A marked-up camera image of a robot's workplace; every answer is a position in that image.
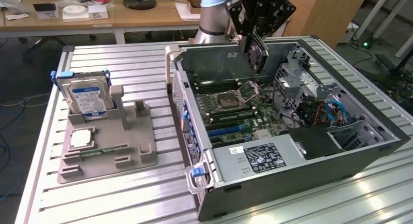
office chair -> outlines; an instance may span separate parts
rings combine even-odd
[[[92,41],[94,41],[96,40],[96,35],[90,34],[89,35],[89,39]],[[54,41],[56,43],[58,43],[61,46],[66,46],[64,41],[57,36],[44,36],[44,37],[41,37],[37,40],[37,42],[34,42],[34,44],[30,45],[29,48],[24,51],[24,53],[21,55],[24,63],[30,64],[33,62],[33,59],[29,58],[28,55],[50,40]],[[26,38],[22,38],[22,37],[18,38],[18,41],[22,44],[28,42]]]

power supply label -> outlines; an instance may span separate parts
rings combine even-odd
[[[286,166],[273,143],[244,149],[254,173]]]

blue hard drive label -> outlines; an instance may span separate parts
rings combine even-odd
[[[72,89],[80,112],[86,116],[102,115],[106,111],[104,100],[98,98],[101,90],[98,87]]]

blue cable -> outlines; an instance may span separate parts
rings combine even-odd
[[[4,112],[4,113],[10,113],[10,114],[18,114],[18,113],[20,113],[20,111],[12,111],[12,110],[5,110],[5,109],[0,109],[0,111]],[[8,132],[4,132],[1,135],[8,135],[8,134],[10,134],[13,131],[16,131],[16,130],[21,127],[21,125],[22,125],[22,123],[24,123],[24,120],[25,120],[25,114],[22,113],[22,114],[21,114],[20,123],[14,126],[13,129],[10,129]]]
[[[341,111],[344,112],[344,115],[345,115],[345,117],[346,117],[346,122],[349,122],[349,121],[350,121],[350,118],[349,118],[349,113],[348,113],[348,111],[346,111],[346,109],[345,109],[344,105],[341,104],[341,102],[340,102],[340,101],[336,101],[336,100],[329,100],[329,101],[325,103],[325,111],[326,111],[326,112],[328,112],[328,114],[329,114],[329,118],[330,118],[330,120],[332,120],[332,121],[336,121],[336,119],[334,119],[333,115],[329,113],[329,110],[330,110],[330,108],[329,108],[329,104],[336,104],[336,105],[338,105],[338,106],[340,106]]]
[[[0,202],[1,202],[2,199],[5,199],[6,196],[8,196],[9,194],[13,193],[13,191],[17,189],[17,186],[21,184],[21,170],[20,170],[20,168],[18,168],[18,162],[17,162],[17,159],[16,159],[16,155],[14,155],[13,150],[12,150],[6,145],[0,144],[0,146],[1,146],[2,148],[5,148],[5,149],[8,150],[8,153],[10,154],[10,159],[12,159],[13,164],[14,164],[16,173],[17,173],[17,179],[18,179],[18,181],[17,181],[14,187],[10,189],[10,191],[9,191],[5,195],[2,195],[2,196],[0,197]]]

wooden cabinet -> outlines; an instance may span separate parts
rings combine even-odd
[[[336,47],[364,0],[289,0],[297,10],[282,36],[317,35]]]

